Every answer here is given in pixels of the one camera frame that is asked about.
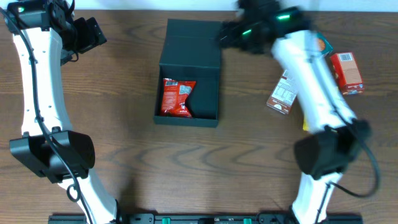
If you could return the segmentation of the dark green box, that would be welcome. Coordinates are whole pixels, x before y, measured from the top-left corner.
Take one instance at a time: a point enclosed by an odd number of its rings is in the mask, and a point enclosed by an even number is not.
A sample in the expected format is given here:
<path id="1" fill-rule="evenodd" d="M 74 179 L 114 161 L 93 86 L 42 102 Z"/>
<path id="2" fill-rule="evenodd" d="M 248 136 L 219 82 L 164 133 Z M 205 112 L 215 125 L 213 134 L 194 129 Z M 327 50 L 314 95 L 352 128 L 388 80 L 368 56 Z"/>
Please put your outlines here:
<path id="1" fill-rule="evenodd" d="M 219 21 L 169 19 L 159 62 L 159 81 L 154 111 L 155 124 L 215 128 L 221 73 Z M 187 98 L 191 118 L 162 116 L 163 79 L 195 81 Z"/>

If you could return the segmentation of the teal Chunkies cookie box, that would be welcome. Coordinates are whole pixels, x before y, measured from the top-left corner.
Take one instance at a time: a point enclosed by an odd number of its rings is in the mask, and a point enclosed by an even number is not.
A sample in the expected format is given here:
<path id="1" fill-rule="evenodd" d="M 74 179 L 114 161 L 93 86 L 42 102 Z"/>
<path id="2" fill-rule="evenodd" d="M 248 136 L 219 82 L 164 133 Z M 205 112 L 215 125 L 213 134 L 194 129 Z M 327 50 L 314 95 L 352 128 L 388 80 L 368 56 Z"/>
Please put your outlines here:
<path id="1" fill-rule="evenodd" d="M 329 41 L 326 39 L 326 37 L 321 34 L 320 32 L 317 33 L 317 40 L 320 48 L 320 52 L 322 57 L 326 57 L 330 55 L 333 51 L 332 45 L 329 43 Z"/>

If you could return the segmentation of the red snack bag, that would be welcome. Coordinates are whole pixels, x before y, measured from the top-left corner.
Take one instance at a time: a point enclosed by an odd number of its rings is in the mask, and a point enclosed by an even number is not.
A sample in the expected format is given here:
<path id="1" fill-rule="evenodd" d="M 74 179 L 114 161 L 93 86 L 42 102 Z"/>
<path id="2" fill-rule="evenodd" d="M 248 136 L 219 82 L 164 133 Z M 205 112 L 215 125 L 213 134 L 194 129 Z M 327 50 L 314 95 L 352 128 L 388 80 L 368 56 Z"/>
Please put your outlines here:
<path id="1" fill-rule="evenodd" d="M 160 114 L 180 118 L 192 118 L 186 100 L 193 91 L 196 81 L 178 81 L 170 78 L 163 79 L 164 93 Z"/>

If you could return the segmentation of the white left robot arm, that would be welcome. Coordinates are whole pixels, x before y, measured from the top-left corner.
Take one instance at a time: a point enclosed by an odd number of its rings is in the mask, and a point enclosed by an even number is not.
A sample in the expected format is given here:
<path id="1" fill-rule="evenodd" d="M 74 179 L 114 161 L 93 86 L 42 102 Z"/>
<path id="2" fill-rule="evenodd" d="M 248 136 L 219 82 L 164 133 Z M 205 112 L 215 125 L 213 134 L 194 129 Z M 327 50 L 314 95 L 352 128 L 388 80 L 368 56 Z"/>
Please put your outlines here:
<path id="1" fill-rule="evenodd" d="M 66 191 L 82 223 L 121 223 L 118 201 L 97 176 L 88 135 L 74 132 L 65 106 L 61 67 L 106 42 L 96 19 L 74 17 L 73 2 L 14 1 L 1 9 L 19 55 L 24 92 L 22 136 L 11 154 L 35 175 Z"/>

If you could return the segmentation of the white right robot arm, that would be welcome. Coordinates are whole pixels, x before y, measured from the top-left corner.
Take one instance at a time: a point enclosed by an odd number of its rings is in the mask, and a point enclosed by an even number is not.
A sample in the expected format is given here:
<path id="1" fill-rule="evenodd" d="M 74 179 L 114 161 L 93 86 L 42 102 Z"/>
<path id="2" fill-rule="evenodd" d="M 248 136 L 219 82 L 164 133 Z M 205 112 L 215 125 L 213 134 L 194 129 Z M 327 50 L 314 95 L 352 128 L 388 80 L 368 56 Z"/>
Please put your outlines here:
<path id="1" fill-rule="evenodd" d="M 309 136 L 294 145 L 301 171 L 298 195 L 290 207 L 289 223 L 326 223 L 326 208 L 339 180 L 361 151 L 371 129 L 345 102 L 322 57 L 310 19 L 297 7 L 278 1 L 239 0 L 242 15 L 224 22 L 219 42 L 271 55 L 292 76 L 306 117 Z"/>

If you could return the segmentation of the brown Pocky box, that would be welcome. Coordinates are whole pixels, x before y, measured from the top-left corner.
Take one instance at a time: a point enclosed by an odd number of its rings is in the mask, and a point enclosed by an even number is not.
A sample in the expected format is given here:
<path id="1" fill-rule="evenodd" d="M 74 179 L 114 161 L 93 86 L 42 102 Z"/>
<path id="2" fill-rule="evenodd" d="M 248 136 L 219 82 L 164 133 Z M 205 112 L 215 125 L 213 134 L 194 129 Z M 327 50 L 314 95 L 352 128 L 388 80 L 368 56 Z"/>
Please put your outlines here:
<path id="1" fill-rule="evenodd" d="M 297 96 L 297 87 L 294 79 L 287 70 L 284 70 L 266 105 L 282 114 L 289 114 Z"/>

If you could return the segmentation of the yellow snack bag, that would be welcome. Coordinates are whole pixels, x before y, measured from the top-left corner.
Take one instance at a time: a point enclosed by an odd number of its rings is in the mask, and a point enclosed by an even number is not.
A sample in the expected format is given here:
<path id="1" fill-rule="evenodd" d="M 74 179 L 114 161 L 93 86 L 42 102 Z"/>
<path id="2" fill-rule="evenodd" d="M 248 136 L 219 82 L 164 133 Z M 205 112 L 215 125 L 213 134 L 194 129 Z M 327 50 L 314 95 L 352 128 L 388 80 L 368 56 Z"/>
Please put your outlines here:
<path id="1" fill-rule="evenodd" d="M 308 128 L 308 123 L 307 123 L 307 119 L 306 119 L 305 116 L 303 117 L 303 126 L 302 126 L 302 129 L 303 129 L 304 131 L 308 131 L 308 130 L 309 130 L 309 128 Z"/>

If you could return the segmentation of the red orange snack box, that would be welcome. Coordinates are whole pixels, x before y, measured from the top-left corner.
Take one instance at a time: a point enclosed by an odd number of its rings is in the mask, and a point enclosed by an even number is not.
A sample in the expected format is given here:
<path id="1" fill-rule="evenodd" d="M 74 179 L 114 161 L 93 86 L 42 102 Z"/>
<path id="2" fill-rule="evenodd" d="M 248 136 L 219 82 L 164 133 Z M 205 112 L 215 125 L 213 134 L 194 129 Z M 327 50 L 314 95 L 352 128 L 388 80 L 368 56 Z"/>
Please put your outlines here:
<path id="1" fill-rule="evenodd" d="M 352 52 L 335 53 L 330 59 L 340 92 L 343 95 L 363 93 L 363 79 L 354 54 Z"/>

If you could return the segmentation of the black mounting rail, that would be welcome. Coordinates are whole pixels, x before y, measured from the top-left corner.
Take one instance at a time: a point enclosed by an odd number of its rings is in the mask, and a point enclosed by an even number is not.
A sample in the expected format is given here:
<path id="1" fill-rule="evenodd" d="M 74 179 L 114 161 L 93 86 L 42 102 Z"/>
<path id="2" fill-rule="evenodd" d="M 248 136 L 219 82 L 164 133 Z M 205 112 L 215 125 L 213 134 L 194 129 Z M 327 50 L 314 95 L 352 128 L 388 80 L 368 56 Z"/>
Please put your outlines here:
<path id="1" fill-rule="evenodd" d="M 84 215 L 52 215 L 49 224 L 81 224 L 87 223 Z M 136 213 L 125 215 L 121 221 L 111 223 L 130 224 L 285 224 L 298 223 L 288 213 L 260 213 L 257 215 L 154 215 L 152 213 Z M 328 215 L 322 223 L 330 224 L 362 224 L 360 215 Z"/>

